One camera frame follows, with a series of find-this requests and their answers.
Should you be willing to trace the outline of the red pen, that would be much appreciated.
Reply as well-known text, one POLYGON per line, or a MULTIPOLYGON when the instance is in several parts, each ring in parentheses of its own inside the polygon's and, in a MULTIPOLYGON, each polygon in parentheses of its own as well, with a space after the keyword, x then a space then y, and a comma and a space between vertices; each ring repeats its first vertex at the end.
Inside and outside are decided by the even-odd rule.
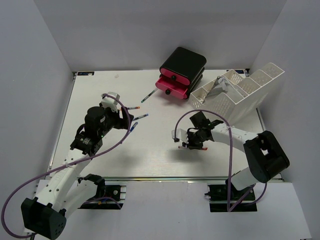
POLYGON ((207 147, 193 147, 193 146, 178 146, 178 149, 189 149, 189 150, 200 150, 200 151, 206 151, 208 150, 207 147))

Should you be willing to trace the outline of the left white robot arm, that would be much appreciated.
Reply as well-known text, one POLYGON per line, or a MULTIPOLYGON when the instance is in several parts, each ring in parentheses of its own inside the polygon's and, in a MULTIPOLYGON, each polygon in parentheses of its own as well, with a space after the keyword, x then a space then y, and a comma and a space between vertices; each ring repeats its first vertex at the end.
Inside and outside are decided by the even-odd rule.
POLYGON ((75 188, 72 186, 102 147, 104 136, 112 129, 129 131, 133 118, 126 108, 94 106, 87 110, 84 124, 78 128, 61 168, 34 198, 22 202, 25 228, 55 240, 76 209, 89 199, 105 196, 105 180, 99 175, 90 173, 75 188))

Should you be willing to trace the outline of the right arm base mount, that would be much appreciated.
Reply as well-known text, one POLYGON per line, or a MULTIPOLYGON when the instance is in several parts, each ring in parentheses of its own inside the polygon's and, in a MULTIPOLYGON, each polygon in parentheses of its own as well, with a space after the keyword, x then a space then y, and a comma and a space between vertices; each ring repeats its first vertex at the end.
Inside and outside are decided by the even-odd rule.
MULTIPOLYGON (((204 194, 204 197, 209 201, 210 212, 226 213, 228 186, 226 184, 211 184, 207 187, 208 191, 204 194)), ((230 206, 238 201, 249 189, 250 187, 246 187, 243 190, 238 191, 232 187, 230 193, 230 206)), ((251 189, 248 195, 232 210, 232 212, 257 212, 257 205, 256 203, 253 203, 255 200, 255 192, 251 189)))

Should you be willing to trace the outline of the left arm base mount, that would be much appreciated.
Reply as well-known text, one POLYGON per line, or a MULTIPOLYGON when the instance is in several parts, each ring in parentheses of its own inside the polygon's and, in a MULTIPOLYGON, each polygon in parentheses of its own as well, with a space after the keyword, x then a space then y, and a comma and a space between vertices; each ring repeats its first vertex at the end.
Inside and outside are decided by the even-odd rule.
POLYGON ((80 177, 77 186, 84 181, 91 181, 96 184, 95 196, 89 198, 79 209, 83 210, 120 210, 125 202, 127 186, 106 183, 98 175, 80 177))

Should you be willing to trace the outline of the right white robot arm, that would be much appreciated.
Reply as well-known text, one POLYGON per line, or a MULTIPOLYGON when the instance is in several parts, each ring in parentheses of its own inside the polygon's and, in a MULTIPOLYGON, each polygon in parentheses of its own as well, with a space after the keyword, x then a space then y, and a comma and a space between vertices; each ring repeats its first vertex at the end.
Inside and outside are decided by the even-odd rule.
POLYGON ((182 141, 182 148, 206 150, 204 142, 212 141, 229 145, 246 156, 248 167, 233 174, 225 188, 226 195, 236 200, 244 189, 257 183, 267 183, 290 166, 290 161, 274 134, 248 132, 227 125, 222 120, 210 121, 200 111, 190 117, 193 127, 172 131, 174 141, 182 141))

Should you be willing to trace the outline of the black pink drawer organizer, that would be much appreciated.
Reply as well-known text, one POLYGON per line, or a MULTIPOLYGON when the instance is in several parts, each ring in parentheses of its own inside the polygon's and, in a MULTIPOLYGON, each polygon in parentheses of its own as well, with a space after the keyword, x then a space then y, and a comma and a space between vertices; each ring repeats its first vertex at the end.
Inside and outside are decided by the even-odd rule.
POLYGON ((186 100, 202 80, 206 63, 203 55, 179 46, 160 66, 155 86, 166 95, 186 100))

